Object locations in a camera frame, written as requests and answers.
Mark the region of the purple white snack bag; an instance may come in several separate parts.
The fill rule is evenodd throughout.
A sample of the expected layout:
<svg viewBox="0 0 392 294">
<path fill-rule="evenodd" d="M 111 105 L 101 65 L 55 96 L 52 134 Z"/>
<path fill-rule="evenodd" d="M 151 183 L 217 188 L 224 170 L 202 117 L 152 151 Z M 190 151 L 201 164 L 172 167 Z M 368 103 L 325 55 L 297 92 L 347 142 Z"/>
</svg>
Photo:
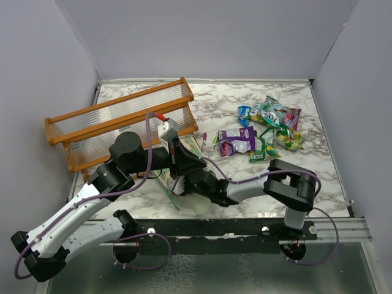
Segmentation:
<svg viewBox="0 0 392 294">
<path fill-rule="evenodd" d="M 252 126 L 218 131 L 218 143 L 221 156 L 255 151 L 255 131 Z"/>
</svg>

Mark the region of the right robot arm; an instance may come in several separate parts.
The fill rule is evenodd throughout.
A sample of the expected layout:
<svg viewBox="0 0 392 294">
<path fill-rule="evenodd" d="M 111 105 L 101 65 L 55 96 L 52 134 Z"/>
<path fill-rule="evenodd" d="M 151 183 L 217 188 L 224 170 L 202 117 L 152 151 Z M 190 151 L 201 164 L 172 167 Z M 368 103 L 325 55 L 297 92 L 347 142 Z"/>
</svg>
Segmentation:
<svg viewBox="0 0 392 294">
<path fill-rule="evenodd" d="M 322 187 L 314 172 L 273 159 L 266 169 L 252 176 L 232 179 L 213 160 L 210 163 L 222 177 L 218 178 L 212 170 L 194 171 L 184 177 L 182 195 L 196 193 L 222 207 L 268 195 L 285 206 L 282 234 L 296 239 L 303 233 L 305 218 L 313 210 L 314 199 Z"/>
</svg>

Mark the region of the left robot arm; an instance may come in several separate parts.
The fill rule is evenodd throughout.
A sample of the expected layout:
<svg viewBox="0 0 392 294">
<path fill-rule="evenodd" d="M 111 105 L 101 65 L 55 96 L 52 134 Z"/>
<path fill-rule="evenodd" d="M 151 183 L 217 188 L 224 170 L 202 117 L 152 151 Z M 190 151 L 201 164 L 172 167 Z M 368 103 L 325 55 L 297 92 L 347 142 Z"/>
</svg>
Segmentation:
<svg viewBox="0 0 392 294">
<path fill-rule="evenodd" d="M 194 176 L 206 168 L 206 162 L 185 148 L 178 136 L 169 140 L 167 148 L 143 148 L 135 132 L 124 132 L 109 151 L 110 159 L 97 168 L 70 202 L 35 229 L 12 235 L 11 242 L 20 254 L 14 269 L 17 279 L 24 278 L 18 272 L 22 263 L 29 277 L 45 282 L 90 247 L 106 241 L 126 242 L 145 237 L 146 233 L 125 209 L 115 211 L 98 225 L 82 226 L 121 195 L 144 185 L 153 170 L 169 169 L 177 179 Z"/>
</svg>

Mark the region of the red blue snack bag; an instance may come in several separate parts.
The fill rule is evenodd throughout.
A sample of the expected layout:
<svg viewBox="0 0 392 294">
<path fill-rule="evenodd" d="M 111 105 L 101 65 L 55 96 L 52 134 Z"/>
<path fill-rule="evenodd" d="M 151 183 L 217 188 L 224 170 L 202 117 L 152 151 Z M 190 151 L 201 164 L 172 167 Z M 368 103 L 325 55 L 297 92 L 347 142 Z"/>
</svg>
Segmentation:
<svg viewBox="0 0 392 294">
<path fill-rule="evenodd" d="M 282 124 L 290 126 L 290 108 L 277 99 L 267 95 L 260 111 L 262 118 L 272 127 L 280 128 Z"/>
</svg>

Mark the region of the green paper bag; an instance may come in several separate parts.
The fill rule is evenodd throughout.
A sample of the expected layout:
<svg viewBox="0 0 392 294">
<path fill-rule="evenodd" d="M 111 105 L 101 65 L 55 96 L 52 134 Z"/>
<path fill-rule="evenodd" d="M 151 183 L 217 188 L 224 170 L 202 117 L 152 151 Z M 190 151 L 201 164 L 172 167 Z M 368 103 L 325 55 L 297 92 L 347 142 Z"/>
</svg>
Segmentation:
<svg viewBox="0 0 392 294">
<path fill-rule="evenodd" d="M 207 221 L 208 214 L 212 203 L 209 199 L 191 192 L 182 195 L 185 192 L 184 177 L 180 177 L 178 181 L 173 179 L 168 168 L 161 171 L 152 171 L 153 177 L 157 177 L 157 181 L 164 190 L 172 205 L 177 212 L 186 217 L 197 217 L 201 220 Z"/>
</svg>

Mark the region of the green skittles snack bag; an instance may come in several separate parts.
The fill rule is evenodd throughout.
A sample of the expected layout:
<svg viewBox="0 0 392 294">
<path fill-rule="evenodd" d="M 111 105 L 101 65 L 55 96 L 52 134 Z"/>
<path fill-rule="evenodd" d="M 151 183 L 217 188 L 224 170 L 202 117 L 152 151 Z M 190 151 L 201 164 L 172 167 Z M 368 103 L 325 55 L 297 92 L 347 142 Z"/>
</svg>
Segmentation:
<svg viewBox="0 0 392 294">
<path fill-rule="evenodd" d="M 273 145 L 274 129 L 268 127 L 262 134 L 255 132 L 255 149 L 249 152 L 249 162 L 254 164 L 261 161 L 280 157 Z"/>
</svg>

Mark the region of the blue snack packet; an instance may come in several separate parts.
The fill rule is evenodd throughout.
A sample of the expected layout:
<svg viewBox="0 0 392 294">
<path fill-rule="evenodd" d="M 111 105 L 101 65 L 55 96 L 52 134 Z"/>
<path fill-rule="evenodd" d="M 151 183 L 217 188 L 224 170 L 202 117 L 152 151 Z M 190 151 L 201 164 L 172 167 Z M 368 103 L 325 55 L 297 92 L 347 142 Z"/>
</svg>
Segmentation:
<svg viewBox="0 0 392 294">
<path fill-rule="evenodd" d="M 242 106 L 238 107 L 238 114 L 239 114 L 238 121 L 244 127 L 249 126 L 250 121 L 247 117 L 248 117 L 250 110 L 251 110 L 251 107 L 249 107 L 249 106 L 242 105 Z"/>
</svg>

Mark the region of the yellow green snack bag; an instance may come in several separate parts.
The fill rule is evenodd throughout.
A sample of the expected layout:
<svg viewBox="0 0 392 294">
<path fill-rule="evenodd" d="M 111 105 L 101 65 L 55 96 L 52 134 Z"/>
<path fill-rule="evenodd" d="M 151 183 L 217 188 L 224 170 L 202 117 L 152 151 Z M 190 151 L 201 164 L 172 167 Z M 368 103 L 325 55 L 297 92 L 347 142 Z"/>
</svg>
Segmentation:
<svg viewBox="0 0 392 294">
<path fill-rule="evenodd" d="M 257 102 L 256 104 L 254 104 L 247 113 L 246 119 L 256 123 L 267 125 L 268 123 L 264 120 L 261 113 L 262 107 L 263 104 L 261 102 Z"/>
<path fill-rule="evenodd" d="M 282 124 L 274 134 L 274 142 L 290 151 L 304 149 L 305 137 L 293 128 Z"/>
</svg>

